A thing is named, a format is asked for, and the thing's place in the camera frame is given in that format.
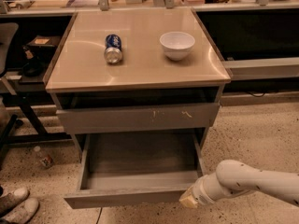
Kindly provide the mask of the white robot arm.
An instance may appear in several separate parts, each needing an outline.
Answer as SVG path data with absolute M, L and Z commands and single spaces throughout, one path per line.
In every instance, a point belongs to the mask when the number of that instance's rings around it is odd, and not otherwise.
M 260 191 L 299 206 L 299 174 L 256 169 L 235 160 L 221 161 L 216 171 L 198 178 L 179 198 L 185 207 L 213 204 L 251 191 Z

